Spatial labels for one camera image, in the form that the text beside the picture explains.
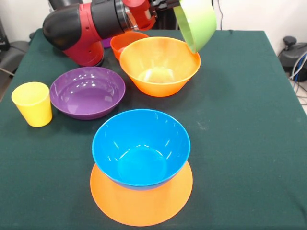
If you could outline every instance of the white wall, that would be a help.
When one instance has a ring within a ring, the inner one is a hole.
[[[0,0],[0,18],[10,42],[29,41],[30,33],[42,27],[48,14],[47,0]]]
[[[220,6],[223,30],[264,30],[276,53],[287,35],[307,42],[307,0],[220,0]],[[219,23],[217,0],[214,8]]]
[[[223,29],[264,30],[276,53],[286,35],[307,42],[307,0],[220,0],[220,5]],[[214,6],[219,23],[217,0]],[[47,0],[0,0],[0,17],[10,41],[29,40],[48,13]]]

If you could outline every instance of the dark green table cover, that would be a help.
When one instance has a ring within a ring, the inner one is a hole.
[[[148,34],[182,39],[179,31]],[[148,229],[306,229],[307,119],[265,33],[217,31],[200,55],[200,70],[178,94],[153,98],[107,49],[103,67],[127,85],[120,105],[94,121],[54,109],[48,126],[32,128],[11,102],[13,89],[28,81],[50,86],[77,67],[38,30],[0,103],[0,229],[137,229],[106,217],[89,184],[96,130],[135,108],[174,116],[191,139],[191,197],[175,217]]]

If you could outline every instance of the purple bowl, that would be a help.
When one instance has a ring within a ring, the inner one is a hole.
[[[102,40],[102,45],[103,45],[104,48],[111,47],[111,39],[112,38],[107,38],[107,39]]]
[[[124,80],[114,71],[83,67],[59,76],[50,87],[51,103],[80,120],[92,120],[110,113],[125,94]]]

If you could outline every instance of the small orange bowl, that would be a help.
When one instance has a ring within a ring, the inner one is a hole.
[[[138,41],[143,38],[149,37],[146,34],[135,32],[135,31],[129,31],[124,34],[115,36],[111,39],[111,48],[114,52],[114,55],[117,60],[119,60],[121,52],[124,50],[124,48],[131,43]]]
[[[170,37],[149,37],[127,46],[120,66],[143,93],[167,97],[180,91],[201,66],[198,53]]]

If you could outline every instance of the plastic cup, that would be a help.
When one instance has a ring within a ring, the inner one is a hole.
[[[216,30],[216,17],[211,2],[181,0],[174,8],[183,38],[191,52],[201,50]]]
[[[12,101],[32,127],[47,125],[52,119],[49,88],[40,82],[28,82],[12,93]]]
[[[131,43],[138,41],[143,38],[149,37],[146,34],[136,32],[136,31],[129,31],[124,34],[115,36],[111,39],[111,47],[114,52],[114,55],[117,60],[120,58],[121,52],[126,48],[126,46],[130,45]]]

